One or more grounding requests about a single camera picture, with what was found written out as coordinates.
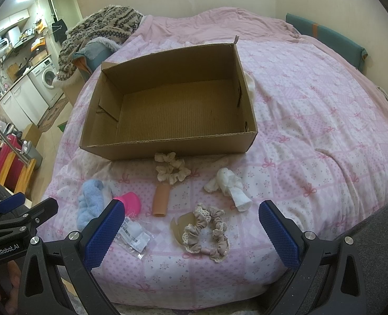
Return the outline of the person's left hand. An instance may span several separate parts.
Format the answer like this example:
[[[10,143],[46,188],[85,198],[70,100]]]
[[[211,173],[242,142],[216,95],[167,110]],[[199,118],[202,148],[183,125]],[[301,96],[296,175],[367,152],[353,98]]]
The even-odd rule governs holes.
[[[21,270],[15,260],[0,265],[0,302],[8,314],[14,314],[18,306]]]

